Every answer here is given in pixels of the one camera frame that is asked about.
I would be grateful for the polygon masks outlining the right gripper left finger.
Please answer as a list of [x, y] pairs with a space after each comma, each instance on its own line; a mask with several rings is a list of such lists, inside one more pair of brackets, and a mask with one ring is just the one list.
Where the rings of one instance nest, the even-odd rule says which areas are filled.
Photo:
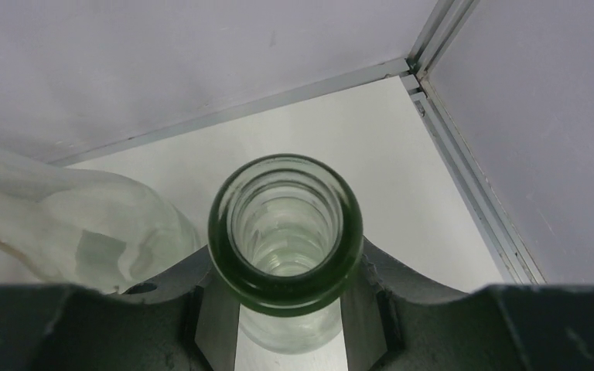
[[232, 370], [237, 314], [207, 248], [124, 294], [0, 284], [0, 370]]

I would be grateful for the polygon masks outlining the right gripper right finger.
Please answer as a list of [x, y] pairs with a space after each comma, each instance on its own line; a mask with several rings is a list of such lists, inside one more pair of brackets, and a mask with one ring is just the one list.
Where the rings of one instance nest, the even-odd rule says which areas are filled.
[[594, 370], [594, 285], [467, 294], [365, 241], [340, 303], [350, 370]]

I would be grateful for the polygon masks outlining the tall clear glass bottle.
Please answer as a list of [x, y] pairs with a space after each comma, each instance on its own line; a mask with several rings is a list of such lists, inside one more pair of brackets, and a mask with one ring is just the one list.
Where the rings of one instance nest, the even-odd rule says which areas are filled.
[[329, 165], [291, 153], [242, 165], [214, 197], [207, 239], [252, 342], [297, 355], [341, 332], [340, 296], [360, 265], [363, 218]]

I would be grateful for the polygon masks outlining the clear bottle with black label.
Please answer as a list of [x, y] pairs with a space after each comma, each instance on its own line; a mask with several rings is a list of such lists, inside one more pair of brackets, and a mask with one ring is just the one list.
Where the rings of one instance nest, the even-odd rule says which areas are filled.
[[44, 281], [121, 294], [201, 247], [195, 226], [141, 182], [0, 148], [0, 249]]

